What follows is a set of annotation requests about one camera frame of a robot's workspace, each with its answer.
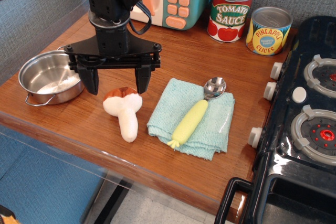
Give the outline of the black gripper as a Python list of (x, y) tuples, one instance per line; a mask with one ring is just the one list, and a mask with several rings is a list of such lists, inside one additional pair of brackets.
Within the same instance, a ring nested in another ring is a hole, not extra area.
[(145, 93), (151, 71), (161, 66), (162, 46), (132, 34), (128, 30), (128, 25), (132, 24), (129, 18), (118, 22), (102, 18), (89, 18), (89, 21), (96, 34), (64, 46), (71, 69), (78, 72), (88, 92), (98, 94), (97, 69), (134, 68), (138, 94)]

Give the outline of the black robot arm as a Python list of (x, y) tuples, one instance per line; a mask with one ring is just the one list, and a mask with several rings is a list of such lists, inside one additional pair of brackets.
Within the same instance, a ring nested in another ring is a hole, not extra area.
[(96, 95), (99, 69), (134, 69), (139, 94), (147, 91), (151, 72), (160, 67), (158, 43), (141, 39), (151, 22), (137, 31), (130, 19), (138, 7), (147, 16), (150, 11), (142, 0), (89, 0), (89, 21), (96, 34), (86, 40), (64, 47), (69, 67), (78, 73), (89, 93)]

